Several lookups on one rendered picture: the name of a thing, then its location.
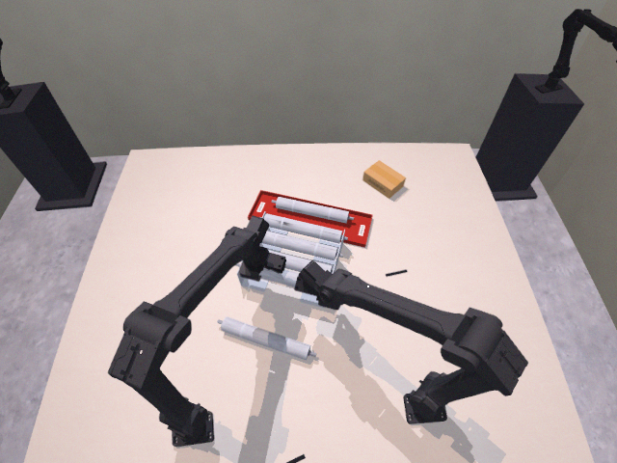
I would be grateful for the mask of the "red scrap tray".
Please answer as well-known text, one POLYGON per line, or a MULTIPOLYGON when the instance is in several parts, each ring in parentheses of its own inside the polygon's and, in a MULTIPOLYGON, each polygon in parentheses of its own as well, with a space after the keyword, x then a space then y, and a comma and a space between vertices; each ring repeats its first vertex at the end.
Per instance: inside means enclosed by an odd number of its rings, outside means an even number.
POLYGON ((363 212, 358 212, 355 210, 350 210, 346 208, 341 208, 337 206, 332 206, 328 204, 321 204, 312 201, 307 201, 303 199, 298 199, 294 197, 289 197, 281 194, 276 194, 272 192, 267 192, 260 190, 255 203, 248 215, 248 220, 251 219, 252 216, 262 217, 264 211, 268 214, 277 215, 297 221, 302 221, 322 227, 327 227, 335 230, 340 230, 343 232, 345 230, 344 236, 348 237, 348 240, 343 240, 344 243, 357 245, 365 248, 366 240, 369 233, 369 228, 372 220, 372 214, 367 214, 363 212), (310 204, 318 204, 327 207, 332 207, 336 209, 341 209, 345 211, 349 211, 349 216, 354 217, 354 220, 347 220, 347 223, 341 223, 333 220, 328 220, 324 218, 319 218, 315 216, 310 216, 302 213, 292 212, 288 210, 283 210, 276 208, 276 204, 271 203, 272 200, 277 200, 278 197, 283 197, 291 200, 296 200, 300 202, 310 203, 310 204))

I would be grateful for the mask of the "brown cardboard box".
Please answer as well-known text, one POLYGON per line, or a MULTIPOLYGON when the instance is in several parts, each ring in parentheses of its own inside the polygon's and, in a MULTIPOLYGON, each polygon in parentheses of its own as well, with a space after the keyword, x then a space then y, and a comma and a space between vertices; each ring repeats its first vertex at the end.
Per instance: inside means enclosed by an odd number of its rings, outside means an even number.
POLYGON ((405 183, 406 178, 381 161, 377 161, 363 172, 362 181, 391 198, 405 183))

